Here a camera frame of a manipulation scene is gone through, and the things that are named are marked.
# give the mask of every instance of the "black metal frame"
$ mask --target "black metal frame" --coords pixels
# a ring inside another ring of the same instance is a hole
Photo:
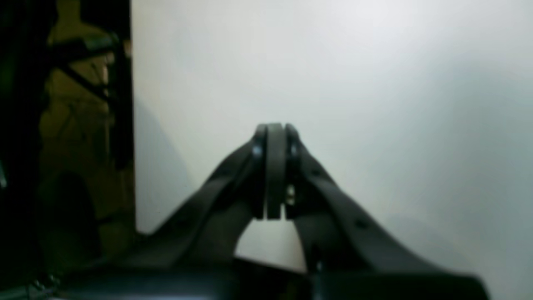
[[[309,273],[302,276],[308,284],[297,285],[299,297],[487,299],[478,279],[440,270],[388,235],[336,186],[290,124],[259,125],[153,236],[107,265],[114,271],[99,268],[98,277],[75,281],[59,296],[260,298],[247,289],[254,276],[235,270],[233,254],[265,204],[266,218],[279,219],[283,204],[296,225]],[[147,269],[148,277],[139,271]]]

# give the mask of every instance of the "white wall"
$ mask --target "white wall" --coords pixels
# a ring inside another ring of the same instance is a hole
[[[133,0],[137,223],[291,122],[411,250],[533,298],[533,2]],[[301,270],[290,223],[237,254]]]

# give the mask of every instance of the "white backdrop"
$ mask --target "white backdrop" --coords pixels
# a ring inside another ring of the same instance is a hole
[[[533,298],[533,2],[133,0],[137,225],[290,122],[412,251]],[[289,222],[237,255],[303,270]]]

